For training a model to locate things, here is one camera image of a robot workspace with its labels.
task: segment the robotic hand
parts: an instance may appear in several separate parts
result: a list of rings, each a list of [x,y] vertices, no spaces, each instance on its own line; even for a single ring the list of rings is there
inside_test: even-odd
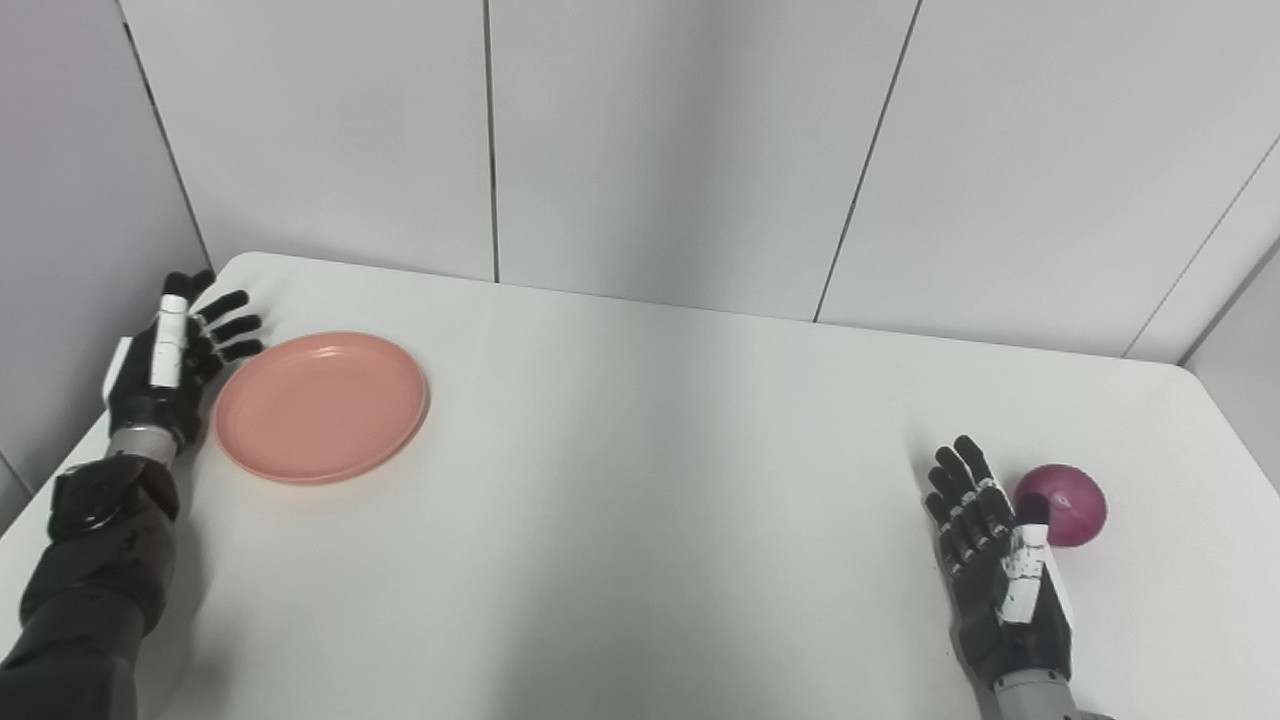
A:
[[[262,350],[237,341],[261,327],[256,315],[211,327],[248,302],[243,291],[189,311],[212,281],[210,272],[172,273],[155,322],[116,348],[104,386],[111,442],[105,459],[55,480],[52,542],[22,598],[22,635],[0,662],[3,717],[137,716],[133,662],[173,575],[178,492],[169,464],[200,433],[204,386]]]
[[[996,693],[1005,720],[1101,717],[1075,707],[1071,610],[1048,548],[1048,501],[1016,511],[968,437],[941,447],[924,505],[956,611],[965,665]]]

